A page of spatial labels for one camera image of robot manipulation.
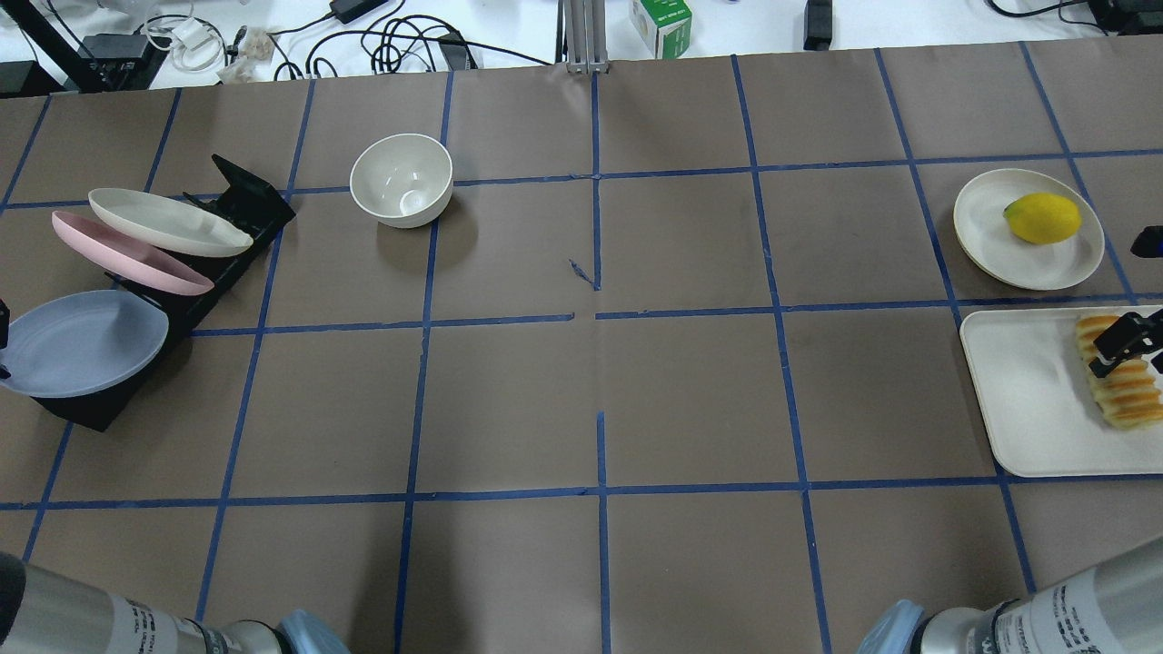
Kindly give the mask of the striped bread loaf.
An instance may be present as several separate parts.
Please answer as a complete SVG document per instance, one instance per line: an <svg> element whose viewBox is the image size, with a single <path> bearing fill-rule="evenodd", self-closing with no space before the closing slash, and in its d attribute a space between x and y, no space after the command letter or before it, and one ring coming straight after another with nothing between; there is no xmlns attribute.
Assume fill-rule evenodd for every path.
<svg viewBox="0 0 1163 654"><path fill-rule="evenodd" d="M1116 324L1116 315L1101 313L1080 317L1076 322L1075 341L1084 377L1089 382L1089 392L1106 422L1118 431L1139 431L1160 425L1162 401L1158 374L1142 353L1121 362L1101 378L1091 369L1091 363L1099 356L1094 340L1113 324Z"/></svg>

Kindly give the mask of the blue round plate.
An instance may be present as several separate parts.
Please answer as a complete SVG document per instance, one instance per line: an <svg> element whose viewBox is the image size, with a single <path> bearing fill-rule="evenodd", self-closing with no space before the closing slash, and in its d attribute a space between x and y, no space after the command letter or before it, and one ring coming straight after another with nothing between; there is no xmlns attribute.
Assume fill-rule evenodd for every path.
<svg viewBox="0 0 1163 654"><path fill-rule="evenodd" d="M140 372L167 335L165 313L129 292L65 296L10 324L1 385L43 399L95 393Z"/></svg>

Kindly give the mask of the pink round plate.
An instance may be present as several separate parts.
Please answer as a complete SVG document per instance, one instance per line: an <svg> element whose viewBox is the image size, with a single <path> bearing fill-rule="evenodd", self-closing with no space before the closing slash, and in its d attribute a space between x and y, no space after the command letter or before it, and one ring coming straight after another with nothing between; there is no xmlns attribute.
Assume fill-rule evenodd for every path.
<svg viewBox="0 0 1163 654"><path fill-rule="evenodd" d="M66 211L53 211L51 223L55 235L106 272L174 296L201 296L214 289L204 273L107 223Z"/></svg>

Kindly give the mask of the cream round plate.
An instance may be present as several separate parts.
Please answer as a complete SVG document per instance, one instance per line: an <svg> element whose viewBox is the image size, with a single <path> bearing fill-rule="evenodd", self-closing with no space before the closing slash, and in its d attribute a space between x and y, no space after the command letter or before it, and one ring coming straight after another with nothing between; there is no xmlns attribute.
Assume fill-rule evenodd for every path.
<svg viewBox="0 0 1163 654"><path fill-rule="evenodd" d="M1012 286L1079 285L1105 257L1094 211L1050 175L1005 168L976 175L954 202L959 247L985 273Z"/></svg>

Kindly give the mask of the cream plate in rack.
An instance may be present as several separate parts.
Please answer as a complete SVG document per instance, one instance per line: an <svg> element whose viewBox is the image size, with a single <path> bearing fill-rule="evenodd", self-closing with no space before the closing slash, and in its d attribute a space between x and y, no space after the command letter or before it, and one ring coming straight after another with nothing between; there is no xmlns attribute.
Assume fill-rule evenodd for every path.
<svg viewBox="0 0 1163 654"><path fill-rule="evenodd" d="M87 200L108 227L170 253L224 258L254 246L247 232L194 204L128 189L94 189Z"/></svg>

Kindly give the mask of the black plate rack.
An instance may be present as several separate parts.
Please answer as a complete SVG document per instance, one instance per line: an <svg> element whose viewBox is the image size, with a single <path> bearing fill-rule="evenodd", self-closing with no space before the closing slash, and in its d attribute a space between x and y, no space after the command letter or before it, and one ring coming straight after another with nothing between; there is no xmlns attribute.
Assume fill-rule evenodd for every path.
<svg viewBox="0 0 1163 654"><path fill-rule="evenodd" d="M258 175L213 163L211 200L94 189L91 218L57 209L55 236L116 287L77 292L3 319L3 388L53 415L105 431L171 351L273 244L295 212Z"/></svg>

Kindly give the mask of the yellow lemon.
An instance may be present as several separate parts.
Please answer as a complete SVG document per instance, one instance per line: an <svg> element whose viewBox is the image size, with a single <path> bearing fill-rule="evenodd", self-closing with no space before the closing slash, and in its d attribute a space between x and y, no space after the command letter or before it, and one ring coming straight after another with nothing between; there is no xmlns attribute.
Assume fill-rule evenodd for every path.
<svg viewBox="0 0 1163 654"><path fill-rule="evenodd" d="M1009 232L1036 246L1064 242L1080 229L1080 209L1068 197L1035 192L1007 204L1003 216Z"/></svg>

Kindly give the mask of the white rectangular tray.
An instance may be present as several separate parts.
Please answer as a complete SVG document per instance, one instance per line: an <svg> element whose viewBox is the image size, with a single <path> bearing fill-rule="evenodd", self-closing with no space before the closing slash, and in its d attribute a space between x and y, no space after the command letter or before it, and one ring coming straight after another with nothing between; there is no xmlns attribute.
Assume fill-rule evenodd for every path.
<svg viewBox="0 0 1163 654"><path fill-rule="evenodd" d="M959 339L996 460L1026 479L1162 471L1160 425L1119 431L1089 389L1076 324L1128 306L987 310Z"/></svg>

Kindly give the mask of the white bowl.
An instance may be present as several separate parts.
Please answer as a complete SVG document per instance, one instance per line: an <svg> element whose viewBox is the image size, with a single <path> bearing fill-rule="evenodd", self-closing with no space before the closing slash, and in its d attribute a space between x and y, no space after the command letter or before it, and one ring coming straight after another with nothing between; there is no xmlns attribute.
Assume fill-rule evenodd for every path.
<svg viewBox="0 0 1163 654"><path fill-rule="evenodd" d="M361 152L349 189L354 202L379 223L423 227L452 202L452 155L428 135L391 135Z"/></svg>

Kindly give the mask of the black power adapter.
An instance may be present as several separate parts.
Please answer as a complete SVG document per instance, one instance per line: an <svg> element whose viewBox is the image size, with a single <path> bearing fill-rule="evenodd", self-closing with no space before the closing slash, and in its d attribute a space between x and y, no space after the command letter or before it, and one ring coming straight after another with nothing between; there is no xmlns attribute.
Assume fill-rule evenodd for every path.
<svg viewBox="0 0 1163 654"><path fill-rule="evenodd" d="M328 1L328 7L331 17L336 17L341 24L351 24L357 17L363 17L385 3L385 0L331 0Z"/></svg>

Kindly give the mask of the green white carton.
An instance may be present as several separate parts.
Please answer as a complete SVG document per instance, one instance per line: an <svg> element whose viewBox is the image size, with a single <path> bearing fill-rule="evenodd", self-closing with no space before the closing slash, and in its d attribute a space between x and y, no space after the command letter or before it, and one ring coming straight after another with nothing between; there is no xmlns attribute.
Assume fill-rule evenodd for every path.
<svg viewBox="0 0 1163 654"><path fill-rule="evenodd" d="M686 1L632 1L629 17L655 59L677 59L692 42L693 12Z"/></svg>

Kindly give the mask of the aluminium frame post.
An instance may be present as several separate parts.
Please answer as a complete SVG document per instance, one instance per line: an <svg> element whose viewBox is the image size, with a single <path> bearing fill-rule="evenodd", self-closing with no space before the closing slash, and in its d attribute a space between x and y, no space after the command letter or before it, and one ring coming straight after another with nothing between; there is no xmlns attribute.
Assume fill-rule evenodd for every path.
<svg viewBox="0 0 1163 654"><path fill-rule="evenodd" d="M605 1L558 1L557 57L571 74L606 74Z"/></svg>

